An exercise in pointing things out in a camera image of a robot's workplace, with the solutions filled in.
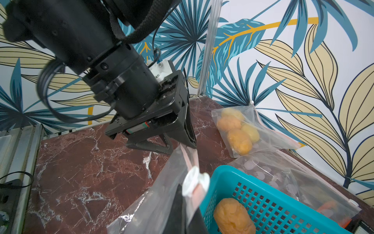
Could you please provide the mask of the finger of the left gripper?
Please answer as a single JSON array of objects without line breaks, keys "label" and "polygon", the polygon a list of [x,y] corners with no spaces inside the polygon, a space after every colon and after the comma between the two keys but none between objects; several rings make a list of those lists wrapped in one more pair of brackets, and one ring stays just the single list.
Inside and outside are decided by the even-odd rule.
[{"label": "finger of the left gripper", "polygon": [[141,150],[141,151],[149,151],[149,152],[155,152],[159,154],[166,154],[166,155],[171,155],[173,152],[173,145],[171,142],[170,137],[166,136],[165,134],[160,134],[159,137],[165,144],[165,146],[154,144],[147,139],[139,141],[139,142],[134,142],[131,139],[128,139],[126,143],[126,147],[130,149],[135,149],[135,150]]}]

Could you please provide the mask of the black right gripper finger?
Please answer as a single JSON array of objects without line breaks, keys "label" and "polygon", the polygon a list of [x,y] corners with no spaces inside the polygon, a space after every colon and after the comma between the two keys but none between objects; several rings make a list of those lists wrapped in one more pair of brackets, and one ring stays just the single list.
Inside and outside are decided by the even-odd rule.
[{"label": "black right gripper finger", "polygon": [[187,224],[186,202],[179,184],[168,217],[168,234],[208,234],[200,209]]}]

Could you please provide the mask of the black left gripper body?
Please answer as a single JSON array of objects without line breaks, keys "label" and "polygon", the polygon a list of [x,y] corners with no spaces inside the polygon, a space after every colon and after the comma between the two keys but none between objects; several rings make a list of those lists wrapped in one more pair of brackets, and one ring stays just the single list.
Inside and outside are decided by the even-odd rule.
[{"label": "black left gripper body", "polygon": [[160,96],[133,120],[114,118],[105,130],[105,135],[114,139],[123,134],[127,139],[148,141],[165,146],[160,134],[165,134],[192,149],[197,148],[192,127],[189,94],[186,78],[177,70],[161,82]]}]

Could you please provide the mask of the yellow potato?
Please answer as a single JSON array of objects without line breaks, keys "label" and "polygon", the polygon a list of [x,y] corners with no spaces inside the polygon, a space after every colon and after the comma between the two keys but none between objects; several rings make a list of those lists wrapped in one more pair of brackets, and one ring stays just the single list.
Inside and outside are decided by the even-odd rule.
[{"label": "yellow potato", "polygon": [[221,112],[221,117],[235,117],[239,119],[240,121],[244,121],[244,115],[241,111],[235,109],[235,108],[224,108]]},{"label": "yellow potato", "polygon": [[227,138],[231,149],[240,156],[248,154],[253,148],[250,136],[241,129],[228,131]]}]

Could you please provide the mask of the yellow potato top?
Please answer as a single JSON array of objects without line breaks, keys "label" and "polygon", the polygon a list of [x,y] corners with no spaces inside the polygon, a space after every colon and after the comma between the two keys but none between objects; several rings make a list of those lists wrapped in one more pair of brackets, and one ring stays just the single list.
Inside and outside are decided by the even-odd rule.
[{"label": "yellow potato top", "polygon": [[250,136],[241,129],[228,131],[227,138],[231,149],[240,156],[248,154],[253,148]]}]

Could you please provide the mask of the clear zipper bag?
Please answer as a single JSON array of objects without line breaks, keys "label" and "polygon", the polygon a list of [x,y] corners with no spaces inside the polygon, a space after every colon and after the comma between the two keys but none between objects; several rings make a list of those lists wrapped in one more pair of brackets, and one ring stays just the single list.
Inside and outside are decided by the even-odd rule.
[{"label": "clear zipper bag", "polygon": [[291,137],[266,127],[253,105],[216,109],[211,116],[232,158],[301,147]]}]

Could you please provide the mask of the greenish potato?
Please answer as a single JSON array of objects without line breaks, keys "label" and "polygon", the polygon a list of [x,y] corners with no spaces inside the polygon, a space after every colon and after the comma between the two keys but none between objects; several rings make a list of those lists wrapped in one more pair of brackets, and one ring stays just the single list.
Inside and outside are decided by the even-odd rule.
[{"label": "greenish potato", "polygon": [[260,134],[254,126],[248,123],[243,123],[241,130],[249,135],[252,143],[257,143],[260,140]]}]

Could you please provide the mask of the teal plastic basket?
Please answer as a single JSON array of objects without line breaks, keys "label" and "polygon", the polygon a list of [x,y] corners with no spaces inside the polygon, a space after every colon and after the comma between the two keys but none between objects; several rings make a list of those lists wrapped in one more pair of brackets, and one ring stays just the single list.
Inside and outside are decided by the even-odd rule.
[{"label": "teal plastic basket", "polygon": [[218,234],[213,218],[223,199],[239,201],[255,224],[257,234],[346,234],[336,222],[261,180],[229,166],[215,169],[200,210],[208,232]]}]

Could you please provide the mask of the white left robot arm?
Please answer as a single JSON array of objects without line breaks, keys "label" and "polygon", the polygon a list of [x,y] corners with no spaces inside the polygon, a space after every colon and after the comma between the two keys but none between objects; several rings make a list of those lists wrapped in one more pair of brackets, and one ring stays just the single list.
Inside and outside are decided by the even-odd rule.
[{"label": "white left robot arm", "polygon": [[178,1],[12,1],[3,24],[9,42],[32,40],[55,59],[40,72],[37,94],[49,107],[48,87],[54,75],[69,67],[96,101],[116,115],[105,134],[121,133],[131,149],[171,154],[172,140],[196,149],[186,78],[172,68],[156,76],[160,49],[146,64],[134,44],[155,34]]}]

